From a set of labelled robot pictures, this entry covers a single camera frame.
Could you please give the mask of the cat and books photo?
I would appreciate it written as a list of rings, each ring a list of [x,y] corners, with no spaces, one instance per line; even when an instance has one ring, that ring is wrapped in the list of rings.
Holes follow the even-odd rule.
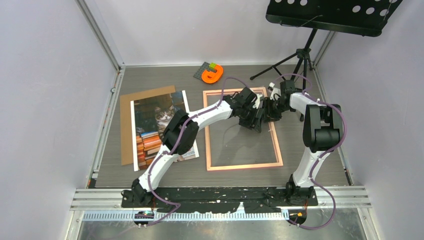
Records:
[[[163,144],[165,128],[178,110],[189,111],[184,90],[130,101],[133,170],[145,170]]]

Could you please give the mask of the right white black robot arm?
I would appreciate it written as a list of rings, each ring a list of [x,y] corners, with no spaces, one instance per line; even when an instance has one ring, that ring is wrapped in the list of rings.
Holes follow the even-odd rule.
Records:
[[[284,200],[291,205],[313,197],[314,180],[328,155],[344,138],[344,125],[339,105],[329,105],[313,98],[306,91],[295,86],[293,80],[268,85],[270,96],[264,98],[263,121],[276,122],[286,111],[303,115],[302,140],[304,153],[298,168],[285,186]]]

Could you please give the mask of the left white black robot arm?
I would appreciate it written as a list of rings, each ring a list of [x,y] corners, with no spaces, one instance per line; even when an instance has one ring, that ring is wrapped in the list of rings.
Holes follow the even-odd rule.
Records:
[[[148,207],[153,202],[153,191],[177,157],[187,153],[194,145],[197,134],[205,127],[232,117],[247,129],[261,132],[263,94],[244,87],[232,95],[221,94],[220,99],[200,110],[178,110],[163,132],[162,145],[147,170],[132,184],[124,200]]]

